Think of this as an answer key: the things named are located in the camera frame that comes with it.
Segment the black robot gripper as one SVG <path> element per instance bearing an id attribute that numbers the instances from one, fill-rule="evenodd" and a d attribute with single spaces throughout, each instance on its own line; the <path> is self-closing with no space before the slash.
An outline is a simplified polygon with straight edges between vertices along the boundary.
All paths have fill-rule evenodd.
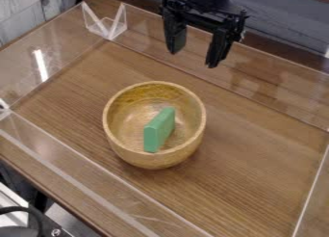
<path id="1" fill-rule="evenodd" d="M 186 43 L 186 26 L 213 33 L 205 64 L 218 66 L 226 59 L 233 41 L 244 38 L 246 10 L 230 0 L 162 0 L 164 38 L 166 49 L 176 54 Z"/>

